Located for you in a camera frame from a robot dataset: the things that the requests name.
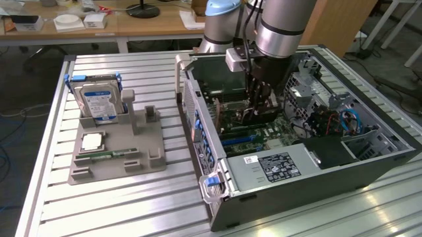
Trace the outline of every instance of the aluminum workbench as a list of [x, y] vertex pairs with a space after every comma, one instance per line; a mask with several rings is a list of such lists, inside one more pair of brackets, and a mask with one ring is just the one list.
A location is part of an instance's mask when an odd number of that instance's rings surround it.
[[[336, 56], [312, 46], [346, 78], [422, 142], [422, 128]], [[223, 232], [209, 232], [173, 92], [175, 55], [181, 52], [85, 55], [63, 63], [52, 110], [16, 236], [388, 236], [422, 234], [422, 157], [370, 186]], [[136, 93], [135, 109], [160, 111], [167, 170], [71, 186], [67, 177], [80, 111], [63, 75], [120, 72]], [[327, 71], [322, 80], [344, 90]]]

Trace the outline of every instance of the barcode sticker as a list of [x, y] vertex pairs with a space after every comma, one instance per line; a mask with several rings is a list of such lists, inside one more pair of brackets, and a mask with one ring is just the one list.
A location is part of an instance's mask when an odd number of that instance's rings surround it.
[[258, 156], [243, 157], [243, 159], [245, 164], [258, 162]]

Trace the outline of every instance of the red cable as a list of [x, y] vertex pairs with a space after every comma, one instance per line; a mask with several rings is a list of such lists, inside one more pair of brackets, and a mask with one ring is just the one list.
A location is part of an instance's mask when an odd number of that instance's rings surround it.
[[330, 115], [330, 118], [328, 118], [328, 123], [327, 123], [327, 131], [324, 132], [326, 135], [328, 135], [328, 130], [330, 130], [330, 123], [331, 123], [331, 118], [335, 114], [331, 114]]

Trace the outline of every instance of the desk lamp base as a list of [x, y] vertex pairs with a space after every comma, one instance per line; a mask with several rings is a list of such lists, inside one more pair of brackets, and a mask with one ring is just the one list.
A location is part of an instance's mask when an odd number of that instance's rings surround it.
[[159, 15], [159, 8], [149, 4], [143, 4], [143, 7], [139, 4], [129, 5], [127, 9], [129, 9], [125, 10], [127, 14], [136, 18], [152, 18]]

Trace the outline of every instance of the sticker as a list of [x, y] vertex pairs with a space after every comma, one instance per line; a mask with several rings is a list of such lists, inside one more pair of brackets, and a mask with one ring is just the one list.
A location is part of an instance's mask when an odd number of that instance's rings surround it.
[[109, 91], [85, 92], [85, 101], [91, 111], [91, 116], [101, 121], [111, 122], [116, 118], [113, 103], [109, 102], [112, 95]]
[[115, 36], [115, 33], [95, 33], [95, 36]]
[[243, 157], [243, 160], [245, 164], [255, 163], [258, 162], [258, 156]]
[[298, 167], [295, 166], [287, 152], [259, 158], [258, 160], [266, 177], [271, 183], [300, 175]]

